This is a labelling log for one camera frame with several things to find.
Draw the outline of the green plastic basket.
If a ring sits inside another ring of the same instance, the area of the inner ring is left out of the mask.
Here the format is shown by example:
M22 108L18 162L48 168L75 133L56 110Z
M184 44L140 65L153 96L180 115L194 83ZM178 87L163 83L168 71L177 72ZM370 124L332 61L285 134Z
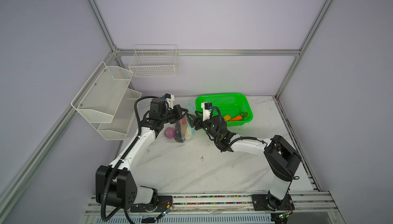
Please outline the green plastic basket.
M195 107L197 111L202 112L201 103L210 102L213 106L216 106L222 116L230 115L231 118L237 117L241 112L245 111L249 113L248 118L242 119L241 121L227 122L228 127L243 126L253 120L253 112L250 108L247 98L239 93L230 94L213 94L213 95L202 95L196 98Z

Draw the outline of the red toy pepper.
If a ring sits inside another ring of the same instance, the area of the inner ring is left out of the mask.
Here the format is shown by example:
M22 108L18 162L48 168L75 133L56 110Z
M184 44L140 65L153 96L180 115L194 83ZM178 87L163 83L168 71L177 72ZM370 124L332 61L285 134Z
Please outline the red toy pepper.
M187 123L187 119L186 118L182 118L180 121L179 121L179 123L180 124L186 124Z

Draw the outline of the yellow green toy corn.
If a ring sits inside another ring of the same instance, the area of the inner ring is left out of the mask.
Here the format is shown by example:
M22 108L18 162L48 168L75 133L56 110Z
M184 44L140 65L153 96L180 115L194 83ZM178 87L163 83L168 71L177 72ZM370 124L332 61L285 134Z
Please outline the yellow green toy corn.
M231 116L230 115L225 115L225 116L223 116L223 118L224 118L225 122L228 122L228 121L231 120Z

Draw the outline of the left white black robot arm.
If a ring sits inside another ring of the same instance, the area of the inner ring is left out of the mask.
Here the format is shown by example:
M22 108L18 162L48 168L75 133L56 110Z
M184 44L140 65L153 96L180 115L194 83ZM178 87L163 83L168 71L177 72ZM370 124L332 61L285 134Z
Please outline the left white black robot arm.
M139 186L132 175L142 153L157 138L165 124L175 124L188 113L180 105L174 105L175 97L165 94L150 97L150 108L141 118L135 107L138 130L131 142L108 166L100 166L96 171L96 201L101 211L107 207L128 210L134 205L147 205L155 208L158 204L157 190Z

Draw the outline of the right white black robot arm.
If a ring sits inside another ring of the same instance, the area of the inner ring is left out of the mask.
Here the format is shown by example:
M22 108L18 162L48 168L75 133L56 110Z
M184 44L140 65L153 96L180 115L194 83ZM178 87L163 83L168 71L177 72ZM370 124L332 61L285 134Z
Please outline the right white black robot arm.
M282 136L275 135L266 140L242 136L229 131L221 115L204 118L198 112L196 115L188 115L187 118L191 127L203 130L220 152L244 152L264 156L274 174L264 205L271 211L284 206L292 182L299 179L295 174L302 158Z

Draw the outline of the clear zip bag blue zipper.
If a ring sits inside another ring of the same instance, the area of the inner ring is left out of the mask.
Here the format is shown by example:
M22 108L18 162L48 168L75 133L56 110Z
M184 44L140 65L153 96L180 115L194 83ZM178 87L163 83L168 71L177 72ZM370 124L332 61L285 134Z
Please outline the clear zip bag blue zipper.
M182 119L172 123L172 121L176 118L176 114L171 107L173 102L169 99L166 99L165 102L166 111L164 115L166 115L166 117L169 117L168 123L170 123L171 125L165 129L164 136L167 139L175 140L178 143L184 143L190 140L191 137L194 135L194 130L192 129L189 122L189 117L187 116L188 114L185 115Z

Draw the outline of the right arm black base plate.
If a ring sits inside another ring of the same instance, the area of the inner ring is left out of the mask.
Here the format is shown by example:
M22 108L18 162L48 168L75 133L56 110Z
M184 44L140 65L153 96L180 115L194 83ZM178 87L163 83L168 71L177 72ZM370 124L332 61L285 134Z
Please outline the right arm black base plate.
M291 196L286 193L283 199L268 194L251 195L255 211L293 211L295 209Z

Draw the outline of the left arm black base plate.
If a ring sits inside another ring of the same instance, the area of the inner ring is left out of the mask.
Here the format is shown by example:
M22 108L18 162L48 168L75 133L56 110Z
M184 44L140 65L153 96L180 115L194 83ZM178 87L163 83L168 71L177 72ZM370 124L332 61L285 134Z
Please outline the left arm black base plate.
M131 213L153 213L163 212L168 205L173 204L173 197L171 195L157 195L148 204L136 204L130 208Z

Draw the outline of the purple toy onion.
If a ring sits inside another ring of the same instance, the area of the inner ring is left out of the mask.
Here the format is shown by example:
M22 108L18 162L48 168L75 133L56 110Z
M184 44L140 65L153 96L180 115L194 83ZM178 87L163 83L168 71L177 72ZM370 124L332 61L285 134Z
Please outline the purple toy onion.
M166 128L164 136L168 139L173 139L176 135L176 130L173 127Z

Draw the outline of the white toy radish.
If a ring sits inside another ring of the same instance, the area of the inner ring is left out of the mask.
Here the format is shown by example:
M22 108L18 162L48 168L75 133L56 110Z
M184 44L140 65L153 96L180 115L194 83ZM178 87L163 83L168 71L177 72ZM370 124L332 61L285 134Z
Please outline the white toy radish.
M184 139L186 140L191 139L192 136L194 135L194 130L191 128L188 122L184 124L183 129L184 129Z

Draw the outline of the dark toy eggplant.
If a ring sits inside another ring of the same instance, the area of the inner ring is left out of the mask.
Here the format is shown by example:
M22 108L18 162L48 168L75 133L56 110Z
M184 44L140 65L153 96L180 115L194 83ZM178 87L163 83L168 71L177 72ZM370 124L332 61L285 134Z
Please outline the dark toy eggplant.
M183 138L183 135L182 135L182 125L180 123L178 123L178 122L175 125L174 140L176 142L179 142L179 143L183 143L184 142L184 138Z

